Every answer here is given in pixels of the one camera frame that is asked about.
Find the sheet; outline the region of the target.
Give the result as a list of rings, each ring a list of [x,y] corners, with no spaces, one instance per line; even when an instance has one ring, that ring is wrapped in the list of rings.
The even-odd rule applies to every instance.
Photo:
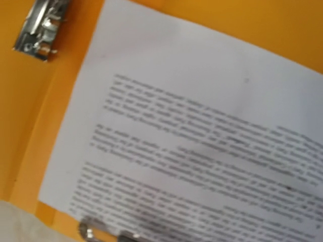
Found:
[[[107,1],[38,198],[152,241],[322,241],[322,74]]]

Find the orange book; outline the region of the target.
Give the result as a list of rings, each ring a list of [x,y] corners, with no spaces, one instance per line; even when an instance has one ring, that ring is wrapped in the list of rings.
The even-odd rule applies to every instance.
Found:
[[[80,241],[38,201],[45,168],[103,1],[71,1],[48,62],[12,50],[32,1],[1,1],[1,241]],[[322,72],[322,1],[141,1]]]

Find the orange folder edge clip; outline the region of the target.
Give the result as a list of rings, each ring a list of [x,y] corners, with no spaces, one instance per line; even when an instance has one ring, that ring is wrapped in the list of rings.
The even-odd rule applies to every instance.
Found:
[[[94,222],[91,217],[84,217],[78,223],[78,233],[84,241],[104,241],[98,237],[98,233],[102,232],[103,234],[114,235],[117,238],[117,241],[147,241],[141,235],[137,233],[131,233],[126,230],[114,230],[108,228],[104,223],[100,224],[101,221]]]

